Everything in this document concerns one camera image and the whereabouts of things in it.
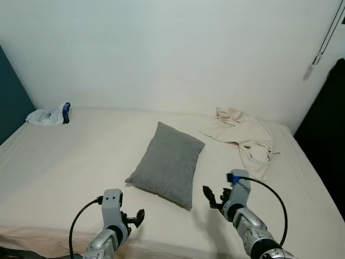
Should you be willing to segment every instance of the bed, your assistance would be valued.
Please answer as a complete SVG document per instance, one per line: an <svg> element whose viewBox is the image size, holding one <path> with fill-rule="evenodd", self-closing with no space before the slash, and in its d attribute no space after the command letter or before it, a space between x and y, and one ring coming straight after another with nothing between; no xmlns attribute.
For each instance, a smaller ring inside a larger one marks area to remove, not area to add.
<svg viewBox="0 0 345 259"><path fill-rule="evenodd" d="M232 224L209 208L202 192L208 185L220 194L228 186L226 173L244 169L237 145L198 131L211 120L169 112L74 109L67 125L23 124L0 146L0 247L44 257L68 255L68 230L78 210L105 189L120 188L122 209L135 215L144 208L146 218L119 258L248 258ZM195 170L191 211L125 183L158 121L206 144ZM298 258L345 258L345 224L319 176L286 126L266 125L277 153L266 182L287 208L285 249ZM279 241L284 217L275 197L252 184L248 206ZM98 205L82 214L74 232L76 253L84 253L102 223Z"/></svg>

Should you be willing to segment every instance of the gray pillow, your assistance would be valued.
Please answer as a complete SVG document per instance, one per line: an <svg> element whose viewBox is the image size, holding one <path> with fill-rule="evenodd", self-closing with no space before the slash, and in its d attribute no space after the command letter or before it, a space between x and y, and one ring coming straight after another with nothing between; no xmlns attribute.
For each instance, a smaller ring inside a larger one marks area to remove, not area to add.
<svg viewBox="0 0 345 259"><path fill-rule="evenodd" d="M192 208L195 165L205 143L158 122L144 157L125 180L186 208Z"/></svg>

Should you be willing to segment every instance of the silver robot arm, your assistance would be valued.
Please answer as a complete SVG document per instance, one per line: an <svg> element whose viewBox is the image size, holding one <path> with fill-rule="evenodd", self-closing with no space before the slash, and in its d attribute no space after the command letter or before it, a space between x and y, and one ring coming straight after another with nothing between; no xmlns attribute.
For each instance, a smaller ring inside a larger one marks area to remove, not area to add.
<svg viewBox="0 0 345 259"><path fill-rule="evenodd" d="M231 173L249 177L246 170L234 169ZM223 195L220 196L222 203L217 203L212 190L207 186L203 187L210 207L218 209L226 220L233 222L243 241L244 250L251 259L296 259L279 246L267 230L266 224L247 208L250 190L250 182L241 179L232 189L224 188Z"/></svg>
<svg viewBox="0 0 345 259"><path fill-rule="evenodd" d="M137 228L144 220L144 210L141 209L136 217L127 217L121 211L123 193L119 189L106 190L103 195L102 215L103 230L86 248L83 259L113 259L119 246L123 245L130 232L129 223Z"/></svg>

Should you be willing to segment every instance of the towel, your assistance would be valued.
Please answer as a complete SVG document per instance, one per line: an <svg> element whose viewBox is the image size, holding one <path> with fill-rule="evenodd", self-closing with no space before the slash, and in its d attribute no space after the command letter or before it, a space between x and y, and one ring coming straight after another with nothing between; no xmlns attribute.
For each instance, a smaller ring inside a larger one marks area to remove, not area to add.
<svg viewBox="0 0 345 259"><path fill-rule="evenodd" d="M264 180L265 170L273 155L271 131L256 118L234 109L217 108L217 119L201 133L221 142L237 143L245 169Z"/></svg>
<svg viewBox="0 0 345 259"><path fill-rule="evenodd" d="M26 117L34 125L57 125L70 122L70 103L62 103L54 110L35 110Z"/></svg>

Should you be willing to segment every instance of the mattress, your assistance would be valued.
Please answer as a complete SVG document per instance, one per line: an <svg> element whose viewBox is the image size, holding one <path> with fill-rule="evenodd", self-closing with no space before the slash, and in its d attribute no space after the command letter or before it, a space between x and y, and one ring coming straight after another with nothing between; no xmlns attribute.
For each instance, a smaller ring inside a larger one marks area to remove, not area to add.
<svg viewBox="0 0 345 259"><path fill-rule="evenodd" d="M129 216L144 208L119 258L248 258L232 224L209 208L202 186L219 196L226 173L244 169L238 146L198 130L205 115L130 110L74 109L59 126L24 124L0 146L0 246L45 257L68 254L68 231L79 209L104 190L123 191ZM193 208L187 211L157 195L125 184L161 121L206 143L194 176ZM282 197L289 227L284 248L298 258L345 258L345 224L319 176L286 126L267 123L275 155L266 182ZM252 184L248 207L280 241L284 217L276 198ZM101 208L89 207L73 234L74 251L102 229Z"/></svg>

